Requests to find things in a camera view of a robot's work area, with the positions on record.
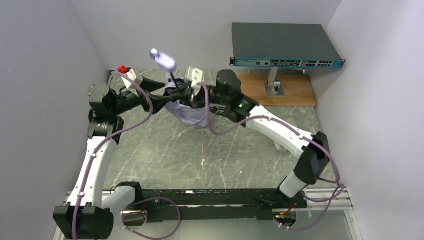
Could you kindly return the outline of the pink umbrella case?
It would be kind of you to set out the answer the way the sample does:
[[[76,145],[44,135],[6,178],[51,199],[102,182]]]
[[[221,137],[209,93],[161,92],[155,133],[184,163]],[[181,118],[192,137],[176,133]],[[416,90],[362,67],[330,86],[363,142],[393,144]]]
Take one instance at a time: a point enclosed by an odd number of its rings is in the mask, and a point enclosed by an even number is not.
[[[275,148],[281,153],[287,153],[288,150],[285,144],[280,144],[278,141],[274,141]]]

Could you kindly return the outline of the lilac umbrella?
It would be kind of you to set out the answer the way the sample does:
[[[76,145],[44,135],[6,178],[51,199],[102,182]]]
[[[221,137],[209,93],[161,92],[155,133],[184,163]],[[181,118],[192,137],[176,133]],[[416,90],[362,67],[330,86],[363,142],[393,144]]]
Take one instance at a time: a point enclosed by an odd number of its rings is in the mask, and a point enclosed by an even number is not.
[[[165,87],[164,96],[169,96],[174,91],[180,93],[183,90],[185,84],[181,78],[176,78],[174,72],[177,69],[176,61],[164,52],[160,52],[153,48],[149,51],[151,59],[165,70],[165,78],[168,83]],[[200,108],[194,108],[181,100],[175,100],[167,103],[164,108],[176,117],[180,122],[205,128],[208,125],[206,108],[204,106]]]

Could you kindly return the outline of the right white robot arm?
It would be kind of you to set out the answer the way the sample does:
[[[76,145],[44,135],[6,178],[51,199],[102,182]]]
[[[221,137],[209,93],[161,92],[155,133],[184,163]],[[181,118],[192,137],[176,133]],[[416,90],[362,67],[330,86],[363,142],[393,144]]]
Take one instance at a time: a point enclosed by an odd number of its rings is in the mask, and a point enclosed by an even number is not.
[[[301,130],[269,112],[242,93],[242,83],[234,71],[219,71],[216,84],[207,85],[204,72],[189,67],[184,83],[186,88],[181,101],[201,112],[204,122],[210,123],[211,113],[226,117],[235,127],[243,126],[265,135],[298,159],[293,171],[279,184],[277,192],[280,195],[294,198],[305,187],[321,180],[322,172],[333,162],[324,133]]]

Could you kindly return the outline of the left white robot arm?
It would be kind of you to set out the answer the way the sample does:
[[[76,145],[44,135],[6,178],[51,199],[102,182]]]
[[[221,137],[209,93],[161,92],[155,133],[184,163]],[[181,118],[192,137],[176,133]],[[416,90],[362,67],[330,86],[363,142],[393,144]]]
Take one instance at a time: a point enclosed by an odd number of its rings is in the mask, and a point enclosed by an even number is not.
[[[145,77],[137,78],[135,83],[145,91],[149,100],[130,88],[123,87],[116,92],[104,82],[89,88],[91,109],[85,159],[70,196],[53,212],[53,219],[67,240],[108,239],[115,218],[126,207],[145,199],[137,182],[122,182],[111,195],[103,198],[109,165],[122,133],[126,132],[121,114],[138,106],[155,114],[170,102],[168,97],[151,94],[164,88],[165,83]]]

